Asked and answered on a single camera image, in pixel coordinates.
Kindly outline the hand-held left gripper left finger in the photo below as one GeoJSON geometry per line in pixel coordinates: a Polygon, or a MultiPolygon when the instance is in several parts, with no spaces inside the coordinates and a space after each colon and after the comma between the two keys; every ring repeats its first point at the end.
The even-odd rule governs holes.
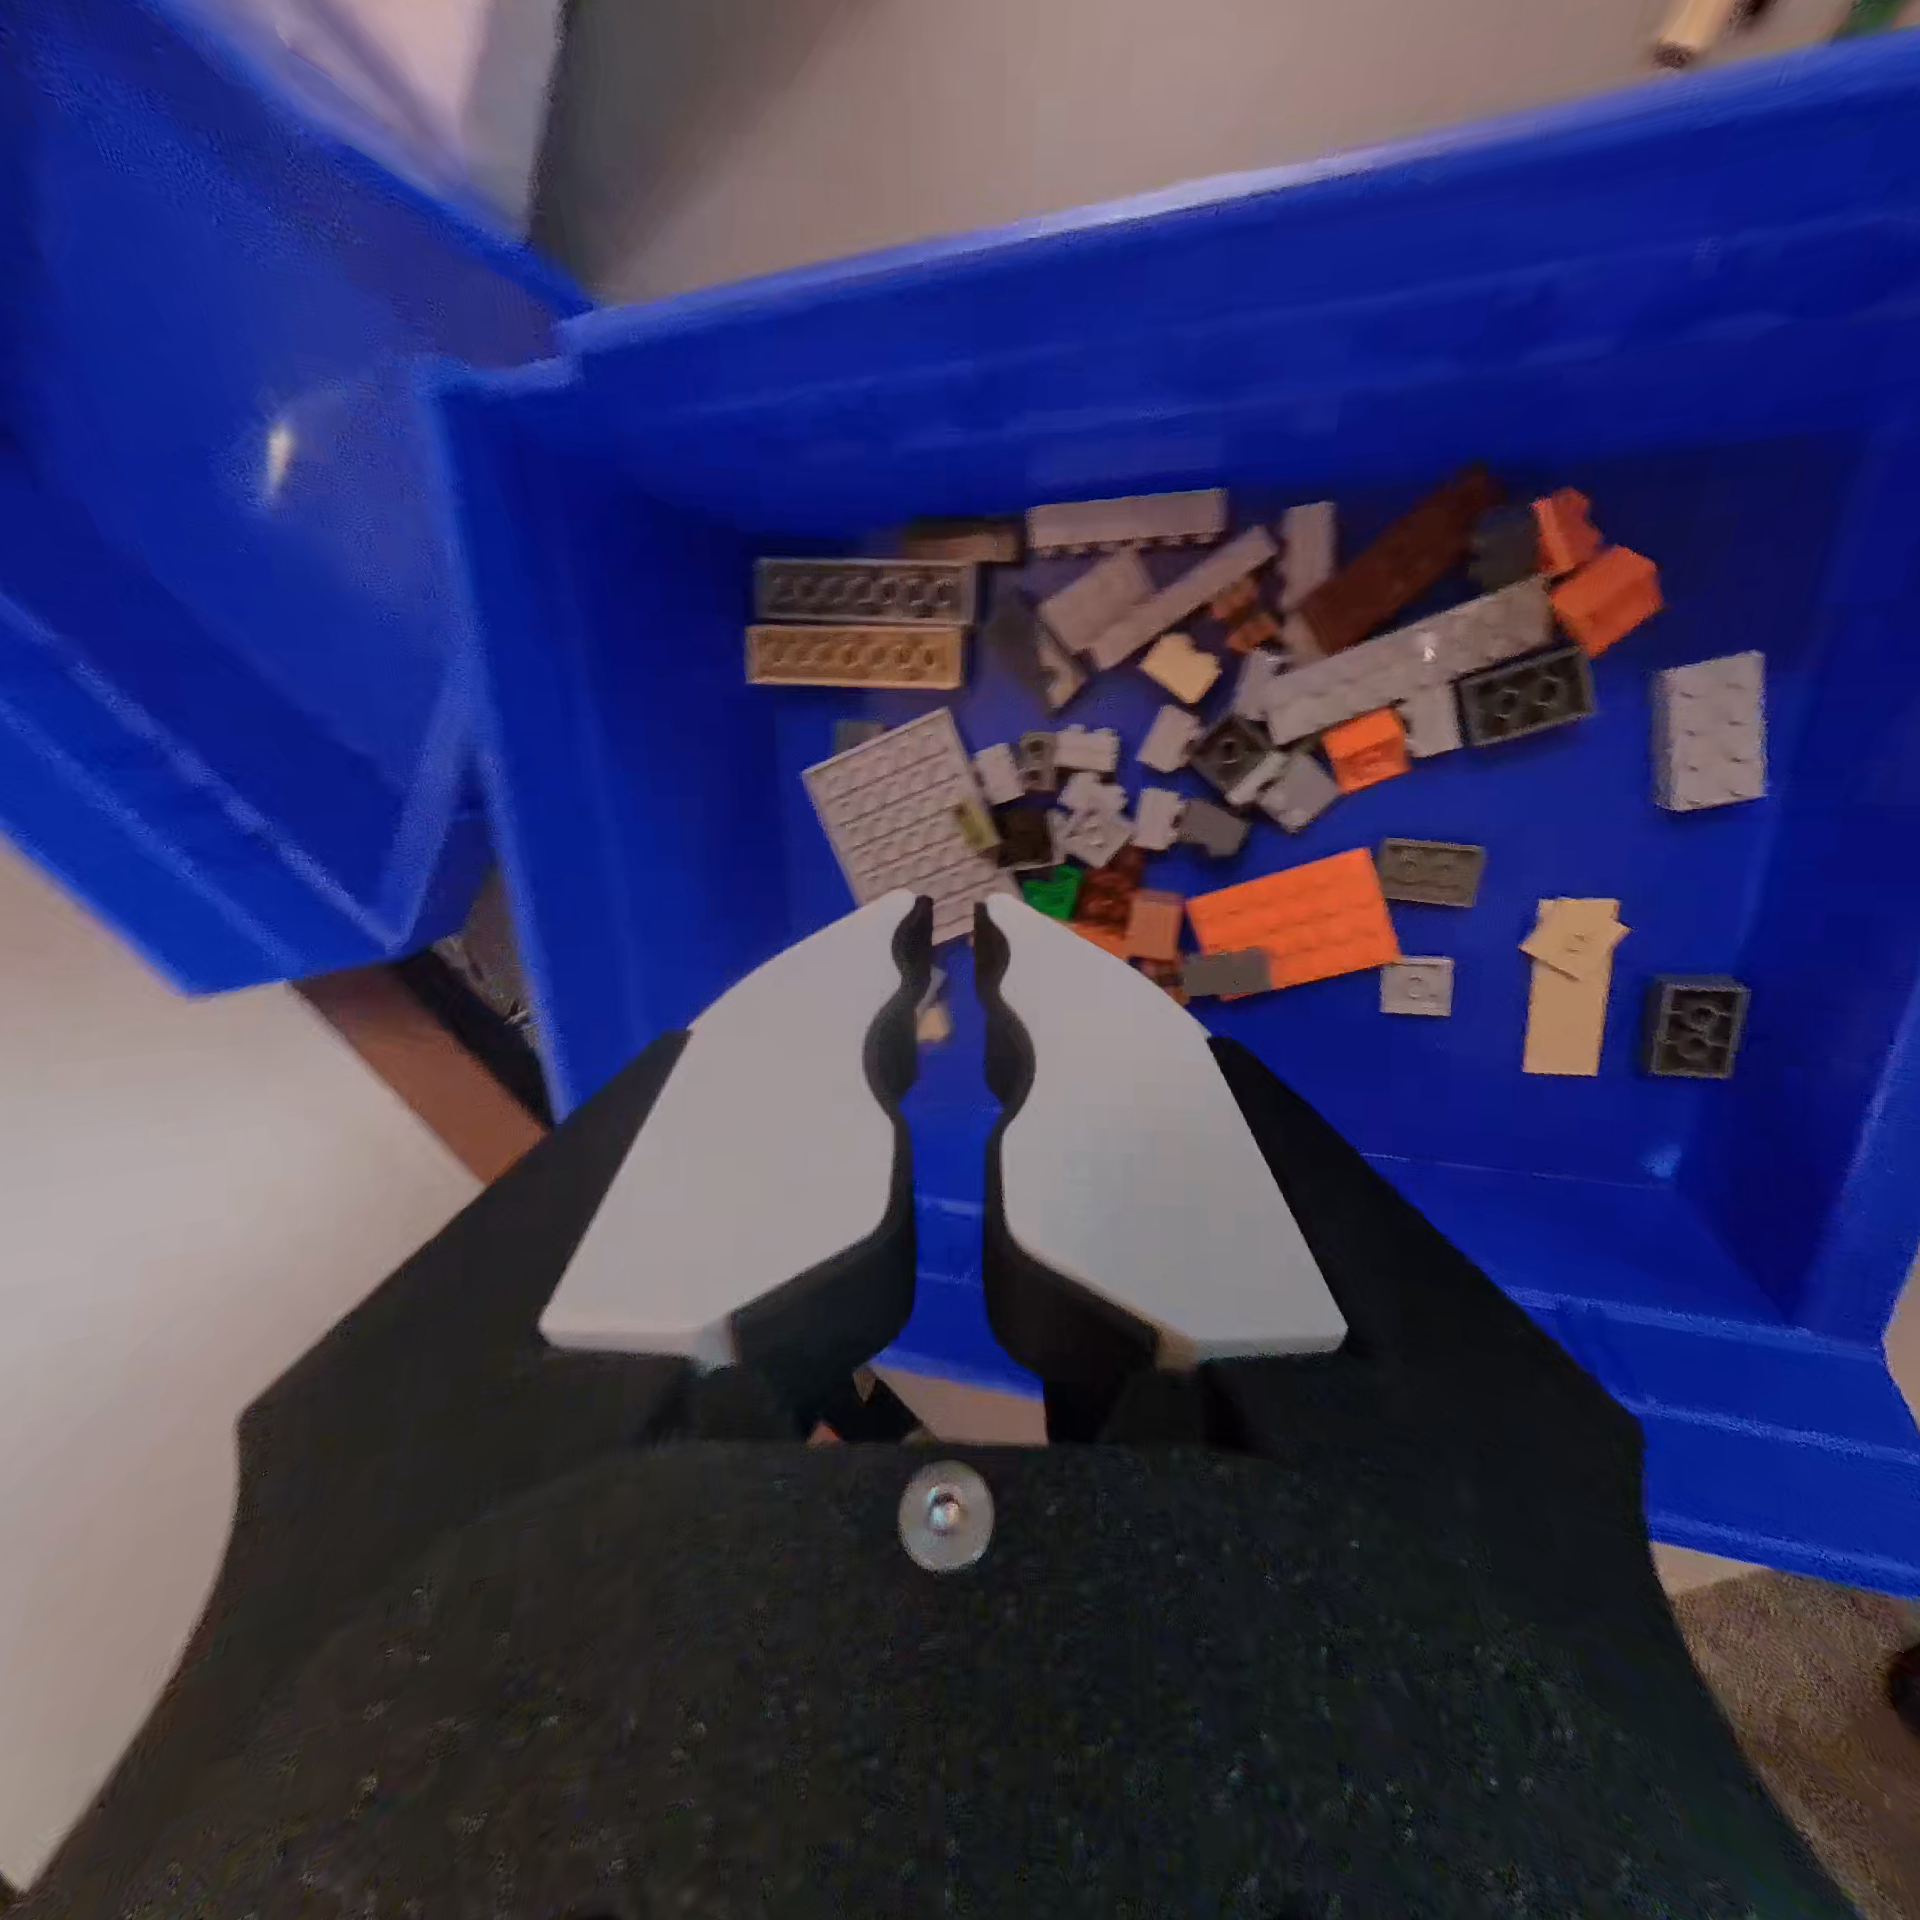
{"type": "Polygon", "coordinates": [[[679,1036],[540,1318],[555,1355],[675,1362],[809,1430],[917,1298],[914,1147],[933,910],[856,908],[679,1036]]]}

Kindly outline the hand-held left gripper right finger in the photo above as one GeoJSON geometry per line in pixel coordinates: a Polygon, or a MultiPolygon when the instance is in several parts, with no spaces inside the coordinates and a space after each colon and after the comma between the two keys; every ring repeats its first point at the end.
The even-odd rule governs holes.
{"type": "Polygon", "coordinates": [[[1047,1441],[1096,1441],[1138,1379],[1337,1353],[1348,1319],[1208,1028],[1010,897],[977,910],[975,976],[983,1302],[1047,1441]]]}

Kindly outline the blue plastic bin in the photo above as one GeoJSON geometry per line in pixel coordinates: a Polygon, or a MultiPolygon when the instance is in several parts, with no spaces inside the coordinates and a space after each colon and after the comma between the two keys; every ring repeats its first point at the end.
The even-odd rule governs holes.
{"type": "Polygon", "coordinates": [[[493,855],[421,374],[585,295],[375,4],[5,4],[5,838],[184,992],[455,932],[493,855]]]}
{"type": "Polygon", "coordinates": [[[1180,183],[445,375],[477,754],[557,1114],[850,910],[753,689],[753,567],[1225,487],[1352,553],[1473,465],[1578,489],[1665,611],[1593,713],[1420,762],[1205,895],[1485,849],[1377,974],[1208,1008],[1642,1422],[1661,1543],[1916,1595],[1916,32],[1180,183]]]}

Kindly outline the heap of mixed bricks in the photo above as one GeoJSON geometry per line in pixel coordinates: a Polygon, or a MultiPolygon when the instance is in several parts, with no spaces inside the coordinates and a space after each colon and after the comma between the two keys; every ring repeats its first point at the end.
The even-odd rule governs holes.
{"type": "Polygon", "coordinates": [[[1042,722],[975,748],[952,712],[841,722],[804,793],[853,899],[914,897],[938,946],[1020,900],[1180,1004],[1375,976],[1386,1017],[1444,1019],[1456,961],[1394,906],[1477,906],[1485,846],[1393,833],[1186,897],[1167,852],[1231,864],[1420,762],[1592,722],[1597,662],[1667,611],[1655,560],[1589,497],[1452,475],[1356,559],[1331,498],[1236,519],[1212,487],[924,519],[881,559],[762,559],[754,689],[949,697],[972,654],[1042,722]]]}

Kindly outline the wooden top office table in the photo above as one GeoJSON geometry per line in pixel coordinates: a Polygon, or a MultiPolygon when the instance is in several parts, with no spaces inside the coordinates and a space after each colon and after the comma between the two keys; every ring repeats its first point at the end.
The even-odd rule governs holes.
{"type": "Polygon", "coordinates": [[[543,1126],[394,972],[191,1000],[2,862],[2,1867],[207,1610],[243,1410],[543,1126]]]}

